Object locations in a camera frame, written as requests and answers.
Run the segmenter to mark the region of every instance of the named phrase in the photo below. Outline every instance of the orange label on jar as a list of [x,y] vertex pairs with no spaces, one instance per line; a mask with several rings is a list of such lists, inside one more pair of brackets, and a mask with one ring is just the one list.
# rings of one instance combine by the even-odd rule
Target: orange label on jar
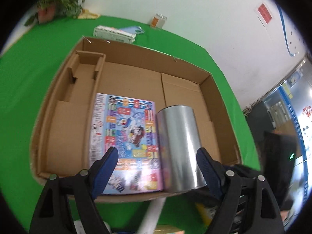
[[152,22],[151,22],[151,27],[156,27],[156,24],[158,22],[158,18],[153,18]]

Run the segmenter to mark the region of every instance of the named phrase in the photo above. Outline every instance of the silver bolt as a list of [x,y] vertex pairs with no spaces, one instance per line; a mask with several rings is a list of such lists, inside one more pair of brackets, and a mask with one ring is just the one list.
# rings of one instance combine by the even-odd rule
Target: silver bolt
[[89,174],[89,171],[87,169],[83,169],[80,171],[81,176],[87,176]]
[[265,178],[263,175],[259,175],[259,176],[258,176],[258,179],[259,179],[260,181],[265,181],[265,180],[266,180],[266,178]]
[[55,180],[57,178],[56,174],[51,174],[49,180]]
[[228,170],[226,172],[226,175],[229,176],[229,177],[233,177],[235,175],[235,172],[231,171],[231,170]]

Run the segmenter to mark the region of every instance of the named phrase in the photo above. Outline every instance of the green table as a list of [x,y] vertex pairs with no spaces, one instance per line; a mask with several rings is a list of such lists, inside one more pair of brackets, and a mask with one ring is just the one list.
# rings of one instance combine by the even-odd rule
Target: green table
[[[244,163],[259,168],[254,141],[240,106],[223,73],[204,48],[131,20],[104,16],[97,20],[55,20],[35,26],[0,58],[0,186],[26,229],[42,190],[29,168],[29,141],[40,104],[63,59],[81,36],[91,36],[98,25],[141,26],[145,33],[136,37],[135,45],[170,54],[209,71],[224,99]],[[148,204],[98,204],[97,208],[111,227],[133,230],[139,226]],[[78,214],[73,202],[71,207],[76,220]],[[205,229],[194,204],[183,195],[167,199],[159,224],[171,224],[192,234],[203,233]]]

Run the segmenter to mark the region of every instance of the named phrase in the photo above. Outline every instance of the silver tin can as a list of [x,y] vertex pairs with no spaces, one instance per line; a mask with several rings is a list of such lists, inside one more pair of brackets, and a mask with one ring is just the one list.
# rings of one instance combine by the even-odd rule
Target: silver tin can
[[204,187],[206,182],[196,162],[201,142],[193,109],[169,106],[160,110],[156,118],[165,191]]

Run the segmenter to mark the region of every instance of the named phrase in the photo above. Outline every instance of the plant pot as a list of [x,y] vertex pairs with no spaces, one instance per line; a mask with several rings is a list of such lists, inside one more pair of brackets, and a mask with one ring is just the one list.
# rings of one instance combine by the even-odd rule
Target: plant pot
[[38,8],[38,23],[43,24],[53,20],[55,15],[55,4],[51,4],[47,8]]

